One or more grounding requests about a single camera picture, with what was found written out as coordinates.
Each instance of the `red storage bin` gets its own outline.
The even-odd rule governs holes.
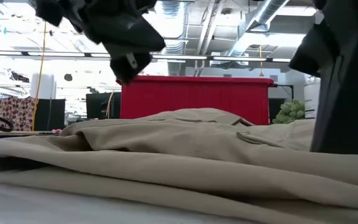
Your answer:
[[[216,108],[269,124],[269,78],[139,76],[122,87],[121,118],[184,108]]]

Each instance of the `wrinkled fabric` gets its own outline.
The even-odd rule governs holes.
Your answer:
[[[0,183],[255,223],[358,223],[358,155],[309,152],[313,127],[209,108],[76,123],[0,139]]]

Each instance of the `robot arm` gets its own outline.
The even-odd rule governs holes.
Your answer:
[[[311,150],[358,154],[358,0],[315,1],[324,20],[309,31],[290,67],[321,78]]]
[[[163,37],[142,17],[157,0],[34,0],[36,16],[59,26],[67,18],[77,32],[102,43],[117,79],[129,83],[165,47]]]

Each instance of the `khaki cloth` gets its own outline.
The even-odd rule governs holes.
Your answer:
[[[214,109],[76,123],[0,139],[0,183],[255,223],[358,223],[358,156],[308,152],[313,126]]]

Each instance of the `green plant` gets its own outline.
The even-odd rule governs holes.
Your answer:
[[[273,119],[273,124],[289,124],[303,118],[305,118],[305,105],[298,100],[293,100],[281,105],[281,110]]]

